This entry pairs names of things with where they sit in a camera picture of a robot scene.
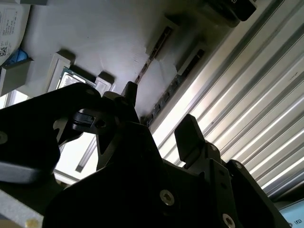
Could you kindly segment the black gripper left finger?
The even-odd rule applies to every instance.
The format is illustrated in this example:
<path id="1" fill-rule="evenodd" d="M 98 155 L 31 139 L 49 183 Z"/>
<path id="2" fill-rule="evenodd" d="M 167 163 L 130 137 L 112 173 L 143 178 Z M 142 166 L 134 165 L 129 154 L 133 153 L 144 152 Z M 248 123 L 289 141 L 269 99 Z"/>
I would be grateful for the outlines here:
<path id="1" fill-rule="evenodd" d="M 133 82 L 121 95 L 101 95 L 76 83 L 1 110 L 0 180 L 43 214 L 43 227 L 47 207 L 64 190 L 53 175 L 59 148 L 83 133 L 96 136 L 94 173 L 112 164 L 131 167 L 150 187 L 163 189 L 163 161 L 149 129 L 139 122 L 136 95 Z"/>

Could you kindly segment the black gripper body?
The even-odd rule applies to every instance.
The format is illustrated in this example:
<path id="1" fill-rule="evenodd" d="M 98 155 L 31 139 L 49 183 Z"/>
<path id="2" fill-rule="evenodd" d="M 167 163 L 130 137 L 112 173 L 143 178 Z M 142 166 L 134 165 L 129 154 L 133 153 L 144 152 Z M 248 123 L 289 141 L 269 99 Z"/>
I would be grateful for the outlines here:
<path id="1" fill-rule="evenodd" d="M 109 165 L 60 192 L 47 207 L 47 228 L 209 228 L 202 179 L 165 164 L 175 203 L 131 167 Z"/>

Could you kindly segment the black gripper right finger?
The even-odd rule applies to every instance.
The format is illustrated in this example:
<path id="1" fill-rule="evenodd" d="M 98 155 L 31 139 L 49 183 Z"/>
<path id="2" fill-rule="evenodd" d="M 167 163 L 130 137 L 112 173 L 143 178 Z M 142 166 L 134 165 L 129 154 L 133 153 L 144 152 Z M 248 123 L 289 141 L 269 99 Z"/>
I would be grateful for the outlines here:
<path id="1" fill-rule="evenodd" d="M 249 171 L 224 162 L 187 114 L 174 131 L 184 169 L 199 177 L 199 224 L 206 228 L 283 228 L 285 219 Z"/>

